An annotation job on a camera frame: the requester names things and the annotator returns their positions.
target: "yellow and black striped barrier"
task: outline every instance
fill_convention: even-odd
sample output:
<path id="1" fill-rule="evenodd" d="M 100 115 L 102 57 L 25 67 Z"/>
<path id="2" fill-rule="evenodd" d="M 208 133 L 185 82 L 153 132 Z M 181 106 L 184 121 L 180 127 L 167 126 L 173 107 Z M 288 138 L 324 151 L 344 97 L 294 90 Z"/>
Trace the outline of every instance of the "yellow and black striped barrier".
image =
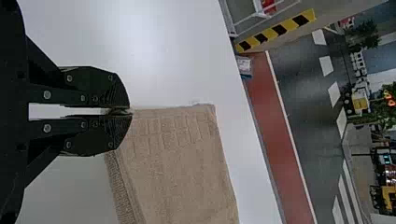
<path id="1" fill-rule="evenodd" d="M 314 9 L 308 9 L 307 11 L 300 13 L 298 16 L 282 21 L 280 24 L 259 32 L 258 34 L 255 34 L 236 44 L 236 51 L 243 53 L 249 49 L 259 46 L 264 42 L 273 40 L 280 35 L 296 30 L 297 28 L 304 26 L 309 22 L 315 21 L 316 19 L 317 18 L 315 17 Z"/>

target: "green tree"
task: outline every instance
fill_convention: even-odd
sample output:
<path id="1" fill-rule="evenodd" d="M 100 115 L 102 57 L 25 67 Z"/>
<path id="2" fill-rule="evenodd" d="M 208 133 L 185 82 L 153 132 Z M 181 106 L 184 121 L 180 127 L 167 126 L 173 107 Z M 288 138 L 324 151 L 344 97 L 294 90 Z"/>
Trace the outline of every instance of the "green tree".
<path id="1" fill-rule="evenodd" d="M 380 91 L 382 96 L 385 91 L 387 91 L 396 102 L 396 82 L 389 85 L 383 85 Z M 385 98 L 373 100 L 370 102 L 372 113 L 350 119 L 349 122 L 352 122 L 355 125 L 378 123 L 381 125 L 383 132 L 385 132 L 396 125 L 396 107 L 389 106 L 388 103 L 389 101 Z"/>
<path id="2" fill-rule="evenodd" d="M 380 38 L 376 24 L 373 20 L 369 20 L 346 30 L 346 41 L 352 53 L 359 52 L 362 48 L 377 48 Z"/>

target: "sidewalk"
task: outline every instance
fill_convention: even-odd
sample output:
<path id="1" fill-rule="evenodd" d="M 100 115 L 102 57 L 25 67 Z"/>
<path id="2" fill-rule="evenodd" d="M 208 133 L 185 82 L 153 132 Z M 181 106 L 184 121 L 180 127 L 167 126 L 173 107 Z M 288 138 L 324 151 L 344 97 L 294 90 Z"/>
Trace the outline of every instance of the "sidewalk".
<path id="1" fill-rule="evenodd" d="M 355 156 L 351 154 L 370 153 L 372 143 L 370 127 L 364 126 L 356 130 L 353 124 L 346 126 L 346 134 L 343 140 L 343 150 L 348 166 L 353 176 L 355 189 L 359 196 L 363 218 L 372 223 L 370 214 L 378 213 L 374 208 L 370 197 L 370 185 L 375 183 L 375 169 L 370 156 Z"/>

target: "yellow vehicle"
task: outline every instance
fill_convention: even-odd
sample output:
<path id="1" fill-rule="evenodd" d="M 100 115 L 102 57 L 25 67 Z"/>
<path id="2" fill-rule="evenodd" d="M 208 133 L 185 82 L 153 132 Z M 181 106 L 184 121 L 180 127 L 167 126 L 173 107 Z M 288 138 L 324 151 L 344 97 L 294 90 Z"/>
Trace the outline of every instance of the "yellow vehicle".
<path id="1" fill-rule="evenodd" d="M 396 187 L 395 186 L 382 186 L 382 197 L 385 202 L 385 207 L 388 211 L 396 209 Z"/>

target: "white table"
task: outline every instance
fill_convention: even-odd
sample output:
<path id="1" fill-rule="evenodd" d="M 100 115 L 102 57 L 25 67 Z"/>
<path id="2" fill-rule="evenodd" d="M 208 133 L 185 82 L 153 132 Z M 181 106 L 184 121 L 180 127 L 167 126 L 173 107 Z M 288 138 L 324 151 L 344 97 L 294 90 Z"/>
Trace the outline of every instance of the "white table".
<path id="1" fill-rule="evenodd" d="M 55 63 L 118 73 L 133 107 L 216 105 L 241 223 L 281 223 L 217 0 L 19 2 Z M 56 160 L 26 190 L 19 222 L 117 223 L 103 158 Z"/>

